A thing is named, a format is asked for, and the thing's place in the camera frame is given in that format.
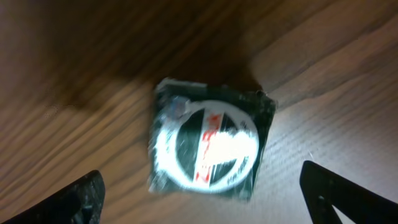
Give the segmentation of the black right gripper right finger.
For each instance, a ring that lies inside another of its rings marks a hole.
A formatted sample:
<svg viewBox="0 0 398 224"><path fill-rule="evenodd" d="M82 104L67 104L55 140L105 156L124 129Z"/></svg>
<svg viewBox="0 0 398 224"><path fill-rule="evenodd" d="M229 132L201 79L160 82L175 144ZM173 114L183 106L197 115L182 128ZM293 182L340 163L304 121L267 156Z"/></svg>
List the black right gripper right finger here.
<svg viewBox="0 0 398 224"><path fill-rule="evenodd" d="M341 223L337 208L354 223L397 223L397 204L312 162L305 161L300 187L313 223Z"/></svg>

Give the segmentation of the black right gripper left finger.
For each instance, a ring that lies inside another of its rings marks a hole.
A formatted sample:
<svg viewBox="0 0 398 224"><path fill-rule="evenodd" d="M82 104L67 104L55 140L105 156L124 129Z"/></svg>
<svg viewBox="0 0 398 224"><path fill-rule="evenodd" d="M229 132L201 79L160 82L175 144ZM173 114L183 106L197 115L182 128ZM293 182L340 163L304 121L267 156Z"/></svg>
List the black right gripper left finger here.
<svg viewBox="0 0 398 224"><path fill-rule="evenodd" d="M92 170L3 224L99 224L104 198L102 175Z"/></svg>

